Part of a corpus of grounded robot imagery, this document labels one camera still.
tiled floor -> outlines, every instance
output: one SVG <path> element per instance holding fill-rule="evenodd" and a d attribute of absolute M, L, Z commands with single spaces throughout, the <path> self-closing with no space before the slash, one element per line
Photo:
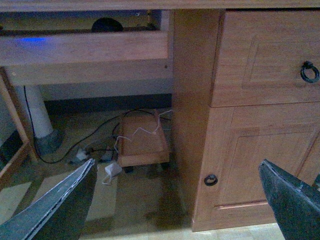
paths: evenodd
<path fill-rule="evenodd" d="M 96 126 L 119 112 L 99 112 L 52 116 L 55 128 L 65 131 L 66 137 L 55 154 L 47 161 L 59 159 L 66 150 L 95 130 Z M 93 137 L 81 144 L 94 148 L 112 147 L 109 138 L 117 122 L 106 124 Z M 170 142 L 170 122 L 163 121 Z M 0 192 L 0 223 L 26 208 L 32 201 L 61 181 L 77 166 L 67 164 L 72 154 L 57 164 L 26 162 L 12 177 L 7 188 Z M 99 160 L 103 152 L 95 152 Z M 104 167 L 98 165 L 98 180 L 92 205 L 82 231 L 81 240 L 283 240 L 277 224 L 192 232 L 190 216 L 181 202 L 177 171 L 174 164 L 163 170 L 160 165 L 135 167 L 132 173 L 122 172 L 111 186 L 102 185 Z"/>

caster wheel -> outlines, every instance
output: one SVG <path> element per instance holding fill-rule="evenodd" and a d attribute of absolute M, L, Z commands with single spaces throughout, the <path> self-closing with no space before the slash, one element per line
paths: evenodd
<path fill-rule="evenodd" d="M 163 170 L 166 170 L 170 167 L 170 163 L 169 162 L 163 162 L 163 163 L 160 163 L 161 164 L 161 167 Z"/>
<path fill-rule="evenodd" d="M 129 174 L 134 171 L 134 167 L 133 166 L 125 166 L 125 167 L 123 167 L 123 170 L 126 174 Z"/>

desk leg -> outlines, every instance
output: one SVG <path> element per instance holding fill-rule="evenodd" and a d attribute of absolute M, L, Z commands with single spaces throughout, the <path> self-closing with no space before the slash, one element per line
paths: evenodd
<path fill-rule="evenodd" d="M 29 156 L 33 162 L 37 163 L 38 157 L 34 147 L 32 128 L 28 122 L 28 117 L 25 111 L 18 100 L 16 91 L 10 84 L 4 67 L 0 67 L 0 93 L 9 110 L 16 129 L 19 132 L 23 145 L 29 145 Z"/>

drawer pull ring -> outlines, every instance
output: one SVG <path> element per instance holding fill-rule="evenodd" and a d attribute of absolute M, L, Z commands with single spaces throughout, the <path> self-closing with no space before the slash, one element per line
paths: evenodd
<path fill-rule="evenodd" d="M 217 182 L 218 182 L 218 178 L 217 178 L 217 176 L 214 175 L 214 174 L 208 175 L 208 176 L 204 179 L 204 184 L 205 184 L 206 186 L 209 186 L 209 187 L 211 187 L 211 186 L 213 186 L 213 185 L 216 185 Z"/>
<path fill-rule="evenodd" d="M 308 78 L 307 75 L 305 74 L 305 69 L 312 69 L 312 71 L 315 74 L 314 78 Z M 319 81 L 320 79 L 320 74 L 319 70 L 312 64 L 310 61 L 305 61 L 301 67 L 300 71 L 301 77 L 304 81 L 306 81 L 309 84 L 314 84 Z"/>

wooden stand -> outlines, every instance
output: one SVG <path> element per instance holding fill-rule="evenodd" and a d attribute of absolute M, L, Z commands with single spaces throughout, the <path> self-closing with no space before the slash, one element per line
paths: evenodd
<path fill-rule="evenodd" d="M 154 116 L 139 115 L 122 118 L 120 135 L 130 138 L 132 141 L 119 138 L 118 163 L 121 167 L 169 162 L 169 149 L 161 125 L 154 134 L 140 129 L 132 138 L 138 128 L 149 132 L 154 131 L 158 126 L 158 119 L 157 111 Z"/>

